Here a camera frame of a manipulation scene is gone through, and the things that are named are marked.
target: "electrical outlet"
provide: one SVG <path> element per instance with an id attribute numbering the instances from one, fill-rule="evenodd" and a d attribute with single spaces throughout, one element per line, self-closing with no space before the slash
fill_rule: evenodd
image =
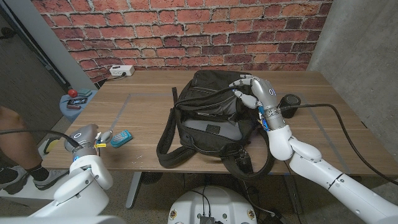
<path id="1" fill-rule="evenodd" d="M 132 65 L 113 65 L 109 71 L 112 76 L 121 76 L 123 72 L 126 72 L 126 76 L 131 76 L 135 69 Z"/>

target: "sneaker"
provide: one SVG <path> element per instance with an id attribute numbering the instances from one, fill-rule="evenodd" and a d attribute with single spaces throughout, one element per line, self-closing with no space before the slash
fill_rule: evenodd
<path id="1" fill-rule="evenodd" d="M 49 173 L 49 176 L 45 180 L 33 180 L 33 183 L 39 190 L 49 189 L 57 182 L 57 180 L 61 179 L 64 175 L 67 175 L 69 170 L 49 170 Z"/>
<path id="2" fill-rule="evenodd" d="M 18 177 L 11 182 L 0 184 L 0 190 L 4 189 L 8 194 L 13 195 L 20 192 L 24 188 L 29 174 L 21 166 L 14 166 L 10 169 L 17 171 Z"/>

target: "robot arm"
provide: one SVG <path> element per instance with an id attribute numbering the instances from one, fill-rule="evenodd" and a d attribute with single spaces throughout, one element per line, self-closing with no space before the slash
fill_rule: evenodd
<path id="1" fill-rule="evenodd" d="M 275 91 L 268 81 L 248 75 L 241 77 L 243 79 L 230 86 L 251 85 L 252 92 L 258 99 L 256 106 L 259 108 L 262 127 L 268 133 L 270 150 L 276 159 L 285 161 L 291 158 L 289 165 L 295 173 L 327 189 L 366 223 L 396 223 L 398 206 L 324 161 L 317 148 L 292 136 L 289 125 L 285 125 L 279 113 Z M 237 94 L 238 90 L 234 91 L 245 105 L 252 108 L 253 99 L 241 92 Z"/>

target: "table leg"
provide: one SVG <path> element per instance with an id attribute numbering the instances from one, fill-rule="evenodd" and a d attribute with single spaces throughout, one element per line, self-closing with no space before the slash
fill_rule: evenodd
<path id="1" fill-rule="evenodd" d="M 131 180 L 129 194 L 127 195 L 126 208 L 130 209 L 134 205 L 134 201 L 137 197 L 139 186 L 141 183 L 142 172 L 134 172 Z"/>

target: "backpack strap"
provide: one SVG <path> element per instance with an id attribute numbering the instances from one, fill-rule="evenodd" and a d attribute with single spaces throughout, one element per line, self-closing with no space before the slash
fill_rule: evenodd
<path id="1" fill-rule="evenodd" d="M 186 146 L 181 146 L 178 149 L 167 153 L 174 138 L 175 125 L 175 108 L 172 108 L 170 110 L 166 128 L 164 129 L 162 137 L 156 147 L 156 154 L 159 159 L 159 163 L 166 168 L 176 166 L 177 164 L 191 158 L 196 153 L 196 150 L 190 149 Z"/>
<path id="2" fill-rule="evenodd" d="M 274 165 L 275 157 L 272 156 L 271 151 L 269 149 L 269 140 L 268 140 L 268 135 L 263 129 L 259 129 L 259 133 L 261 136 L 264 138 L 267 144 L 267 151 L 268 151 L 268 157 L 267 161 L 264 164 L 264 167 L 259 170 L 259 172 L 253 173 L 253 174 L 245 174 L 237 165 L 235 161 L 235 156 L 232 155 L 221 155 L 221 161 L 223 162 L 224 166 L 226 169 L 236 178 L 244 181 L 251 181 L 254 179 L 258 179 L 259 177 L 263 177 L 265 174 L 268 174 L 272 166 Z"/>

